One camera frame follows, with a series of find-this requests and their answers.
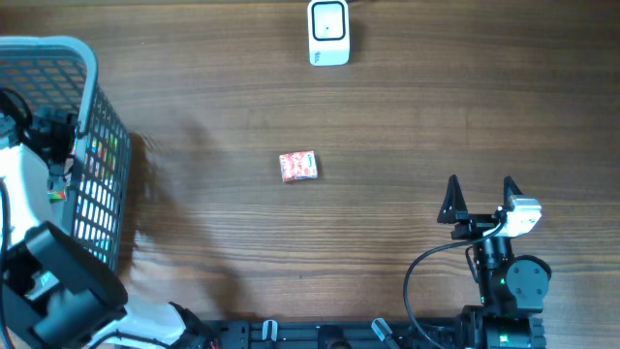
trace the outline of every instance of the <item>colorful object in basket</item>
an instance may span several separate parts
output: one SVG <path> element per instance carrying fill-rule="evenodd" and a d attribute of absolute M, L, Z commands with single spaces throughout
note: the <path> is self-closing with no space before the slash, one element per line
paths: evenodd
<path fill-rule="evenodd" d="M 63 190 L 47 190 L 47 198 L 51 203 L 67 200 L 67 192 Z"/>
<path fill-rule="evenodd" d="M 280 155 L 282 181 L 316 178 L 319 175 L 314 151 L 299 151 Z"/>

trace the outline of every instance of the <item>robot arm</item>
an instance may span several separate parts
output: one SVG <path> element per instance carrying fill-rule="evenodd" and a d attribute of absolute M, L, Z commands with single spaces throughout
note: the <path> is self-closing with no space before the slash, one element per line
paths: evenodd
<path fill-rule="evenodd" d="M 60 228 L 47 197 L 47 165 L 33 150 L 23 143 L 4 148 L 0 163 L 12 222 L 3 305 L 15 334 L 32 347 L 81 347 L 103 338 L 157 348 L 198 337 L 185 324 L 188 310 L 128 298 L 112 271 Z"/>

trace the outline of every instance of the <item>cable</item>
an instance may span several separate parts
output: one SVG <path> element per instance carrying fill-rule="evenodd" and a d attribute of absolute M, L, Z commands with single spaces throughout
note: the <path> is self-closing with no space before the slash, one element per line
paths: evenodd
<path fill-rule="evenodd" d="M 13 95 L 15 98 L 19 100 L 21 105 L 23 106 L 26 115 L 23 115 L 19 108 L 9 97 L 9 94 Z M 10 88 L 2 87 L 0 88 L 0 111 L 7 114 L 10 118 L 12 118 L 15 124 L 22 129 L 26 129 L 30 127 L 32 124 L 32 112 L 28 107 L 28 103 L 19 95 L 17 92 L 13 91 Z"/>
<path fill-rule="evenodd" d="M 474 246 L 469 246 L 465 249 L 465 259 L 467 259 L 467 266 L 469 267 L 469 271 L 472 272 L 472 277 L 474 277 L 474 281 L 478 282 L 478 274 L 476 273 L 476 268 L 474 268 L 474 262 L 472 262 L 472 258 L 469 256 L 469 251 L 473 249 Z"/>
<path fill-rule="evenodd" d="M 498 235 L 500 233 L 500 231 L 502 231 L 502 229 L 504 228 L 504 225 L 506 223 L 505 222 L 501 222 L 497 228 L 495 228 L 495 230 L 493 231 L 493 233 L 491 234 L 487 234 L 486 236 L 483 236 L 481 238 L 475 238 L 473 240 L 466 240 L 466 241 L 460 241 L 460 242 L 455 242 L 455 243 L 449 243 L 447 245 L 443 245 L 443 246 L 439 246 L 439 247 L 435 247 L 431 250 L 428 250 L 424 253 L 422 253 L 419 257 L 417 257 L 409 266 L 409 269 L 407 270 L 407 273 L 405 274 L 405 283 L 403 284 L 403 299 L 405 301 L 405 308 L 407 309 L 407 314 L 409 315 L 409 318 L 411 319 L 411 321 L 414 323 L 414 326 L 416 326 L 416 328 L 418 329 L 418 332 L 420 334 L 422 334 L 426 339 L 428 339 L 428 341 L 433 344 L 434 346 L 440 348 L 440 349 L 446 349 L 443 346 L 441 346 L 439 343 L 437 343 L 435 340 L 433 340 L 423 329 L 422 327 L 419 325 L 418 321 L 416 320 L 416 317 L 414 316 L 414 311 L 411 308 L 411 305 L 409 304 L 409 279 L 411 278 L 411 273 L 414 271 L 414 268 L 419 264 L 419 262 L 421 262 L 424 258 L 437 253 L 437 252 L 441 252 L 447 249 L 451 249 L 451 248 L 455 248 L 455 247 L 461 247 L 461 246 L 466 246 L 469 244 L 475 244 L 475 243 L 480 243 L 485 241 L 488 238 L 493 238 L 496 235 Z"/>
<path fill-rule="evenodd" d="M 128 333 L 122 333 L 119 330 L 116 330 L 113 333 L 108 333 L 106 335 L 104 335 L 103 337 L 99 338 L 99 340 L 97 340 L 93 345 L 90 346 L 90 349 L 95 349 L 98 346 L 100 346 L 103 342 L 105 342 L 106 340 L 112 338 L 112 337 L 117 337 L 117 338 L 121 338 L 121 339 L 131 339 L 131 340 L 135 340 L 138 342 L 142 342 L 142 343 L 148 343 L 148 344 L 155 344 L 155 345 L 159 345 L 162 348 L 171 348 L 170 345 L 157 340 L 155 338 L 146 338 L 146 337 L 141 337 L 139 335 L 133 335 L 133 334 L 128 334 Z"/>
<path fill-rule="evenodd" d="M 0 178 L 0 193 L 2 194 L 2 250 L 0 253 L 0 334 L 4 346 L 7 349 L 14 349 L 15 346 L 9 337 L 7 322 L 4 316 L 4 267 L 7 249 L 9 248 L 9 235 L 11 234 L 11 212 L 9 211 L 9 191 L 4 180 Z"/>

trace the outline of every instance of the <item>small box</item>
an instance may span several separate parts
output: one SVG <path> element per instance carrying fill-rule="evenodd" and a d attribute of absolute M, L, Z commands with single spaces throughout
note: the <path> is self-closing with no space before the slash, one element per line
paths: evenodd
<path fill-rule="evenodd" d="M 299 151 L 280 155 L 282 181 L 316 178 L 319 175 L 314 151 Z"/>

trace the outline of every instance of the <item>white plug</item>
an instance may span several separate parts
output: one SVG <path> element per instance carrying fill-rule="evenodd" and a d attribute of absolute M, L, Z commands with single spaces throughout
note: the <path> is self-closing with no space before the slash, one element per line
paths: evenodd
<path fill-rule="evenodd" d="M 308 5 L 310 63 L 342 65 L 351 51 L 349 6 L 344 0 L 313 0 Z"/>

